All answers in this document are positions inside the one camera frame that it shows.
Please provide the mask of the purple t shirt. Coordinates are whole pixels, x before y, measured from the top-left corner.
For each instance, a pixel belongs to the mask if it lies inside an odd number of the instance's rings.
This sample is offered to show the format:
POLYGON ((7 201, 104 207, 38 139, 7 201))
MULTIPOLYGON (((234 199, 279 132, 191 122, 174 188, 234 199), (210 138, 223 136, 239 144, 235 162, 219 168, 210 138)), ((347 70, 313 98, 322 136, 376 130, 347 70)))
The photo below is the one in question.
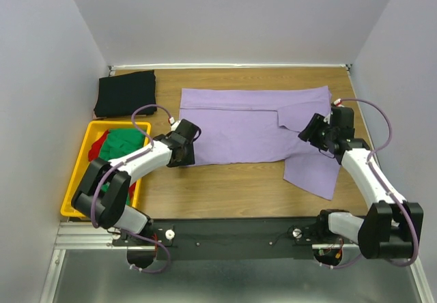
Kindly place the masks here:
POLYGON ((327 116, 327 86, 304 90, 183 89, 180 118, 199 126, 195 164, 284 162, 285 181, 331 200, 340 166, 298 138, 314 114, 327 116))

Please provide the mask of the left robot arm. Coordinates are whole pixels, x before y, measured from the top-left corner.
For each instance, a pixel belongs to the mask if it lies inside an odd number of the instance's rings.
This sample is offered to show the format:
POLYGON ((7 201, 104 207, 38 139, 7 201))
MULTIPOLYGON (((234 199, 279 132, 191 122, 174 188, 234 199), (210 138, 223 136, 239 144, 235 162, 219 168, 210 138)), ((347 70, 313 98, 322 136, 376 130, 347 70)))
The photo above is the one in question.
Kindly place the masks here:
POLYGON ((137 245, 151 238, 152 219, 127 205, 130 186, 161 167, 185 167, 195 163, 194 142, 201 128, 181 119, 171 131, 155 136, 146 146, 110 161, 92 160, 71 199, 74 209, 91 220, 95 228, 118 228, 128 232, 137 245))

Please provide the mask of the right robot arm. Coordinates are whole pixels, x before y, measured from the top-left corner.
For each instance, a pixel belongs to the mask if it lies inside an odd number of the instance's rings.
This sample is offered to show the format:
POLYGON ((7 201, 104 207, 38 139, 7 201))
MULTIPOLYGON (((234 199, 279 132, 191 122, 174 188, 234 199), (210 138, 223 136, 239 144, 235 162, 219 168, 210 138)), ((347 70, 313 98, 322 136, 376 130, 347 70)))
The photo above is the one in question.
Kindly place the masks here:
POLYGON ((413 263, 419 253, 423 209, 389 184, 367 142, 355 137, 353 111, 332 108, 328 117, 316 113, 298 137, 331 153, 352 177, 368 207, 365 217, 345 210, 322 210, 314 226, 315 237, 323 243, 337 236, 347 238, 366 259, 386 259, 400 266, 413 263))

